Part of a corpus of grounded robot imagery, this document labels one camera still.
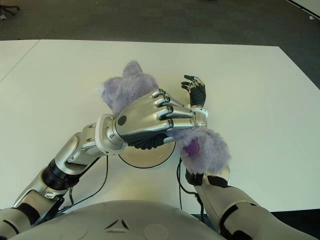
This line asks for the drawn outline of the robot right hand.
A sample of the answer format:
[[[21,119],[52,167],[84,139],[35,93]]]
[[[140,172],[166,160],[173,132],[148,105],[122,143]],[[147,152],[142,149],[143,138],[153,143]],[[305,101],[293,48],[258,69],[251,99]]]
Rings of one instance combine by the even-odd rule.
[[[189,93],[190,105],[203,107],[206,102],[206,87],[197,76],[184,75],[186,81],[181,82],[181,87]]]

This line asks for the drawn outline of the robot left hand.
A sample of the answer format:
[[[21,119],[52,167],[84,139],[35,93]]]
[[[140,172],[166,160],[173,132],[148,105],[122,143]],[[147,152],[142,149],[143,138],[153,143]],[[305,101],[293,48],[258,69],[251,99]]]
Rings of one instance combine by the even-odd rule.
[[[194,128],[193,111],[157,89],[135,100],[113,121],[115,135],[130,147],[157,148],[173,139],[169,133]]]

